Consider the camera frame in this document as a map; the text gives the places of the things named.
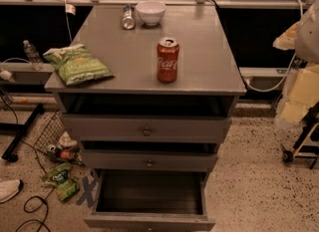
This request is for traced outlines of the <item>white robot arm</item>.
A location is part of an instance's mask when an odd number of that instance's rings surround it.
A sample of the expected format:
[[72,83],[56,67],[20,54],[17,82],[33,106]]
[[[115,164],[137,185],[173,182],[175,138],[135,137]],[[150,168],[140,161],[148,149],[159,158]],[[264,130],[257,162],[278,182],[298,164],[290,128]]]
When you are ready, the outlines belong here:
[[306,63],[304,69],[291,70],[283,87],[283,98],[276,109],[275,123],[289,128],[301,123],[319,102],[319,0],[273,42],[279,50],[294,50]]

